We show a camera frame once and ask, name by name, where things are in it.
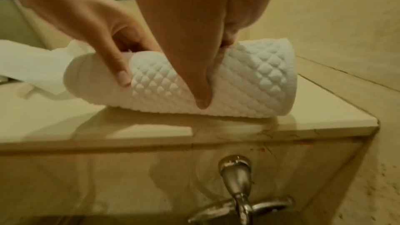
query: fingernail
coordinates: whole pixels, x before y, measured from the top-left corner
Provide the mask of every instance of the fingernail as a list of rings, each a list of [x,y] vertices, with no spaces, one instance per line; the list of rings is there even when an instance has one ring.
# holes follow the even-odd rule
[[[196,99],[196,104],[197,104],[197,107],[200,108],[200,109],[206,109],[207,108],[207,104],[202,100]]]
[[[118,83],[122,86],[127,86],[132,82],[132,78],[126,71],[120,71],[117,75]]]

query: marble countertop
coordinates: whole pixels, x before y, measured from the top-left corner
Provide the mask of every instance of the marble countertop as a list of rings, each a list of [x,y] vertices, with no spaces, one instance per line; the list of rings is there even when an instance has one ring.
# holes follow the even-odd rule
[[[81,150],[371,135],[375,117],[299,77],[289,115],[271,119],[162,115],[51,97],[25,83],[0,85],[0,152]]]

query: faucet handle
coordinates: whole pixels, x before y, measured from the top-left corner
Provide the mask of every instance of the faucet handle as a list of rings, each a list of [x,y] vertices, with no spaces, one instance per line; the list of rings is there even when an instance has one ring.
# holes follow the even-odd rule
[[[225,187],[231,199],[211,204],[188,218],[189,223],[201,223],[229,214],[237,214],[241,225],[253,224],[253,216],[292,208],[295,205],[290,196],[267,198],[251,203],[251,164],[243,156],[233,155],[222,159],[218,165]]]

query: white towel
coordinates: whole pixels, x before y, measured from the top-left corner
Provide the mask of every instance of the white towel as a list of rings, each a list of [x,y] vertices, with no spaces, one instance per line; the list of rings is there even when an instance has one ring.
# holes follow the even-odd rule
[[[120,87],[94,54],[75,58],[64,85],[89,103],[153,113],[267,118],[286,115],[295,100],[294,52],[287,39],[242,41],[226,49],[212,79],[213,100],[197,108],[187,85],[165,55],[124,53],[133,74],[130,87]]]

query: quilted towel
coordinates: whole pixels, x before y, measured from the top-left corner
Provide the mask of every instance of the quilted towel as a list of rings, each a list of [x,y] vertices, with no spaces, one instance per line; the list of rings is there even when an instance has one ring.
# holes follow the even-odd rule
[[[159,52],[123,54],[133,74],[130,87],[120,87],[95,54],[75,58],[64,73],[64,85],[89,103],[142,112],[248,118],[290,112],[297,75],[287,39],[242,41],[221,52],[224,58],[212,75],[213,100],[206,110],[197,108],[187,85]]]

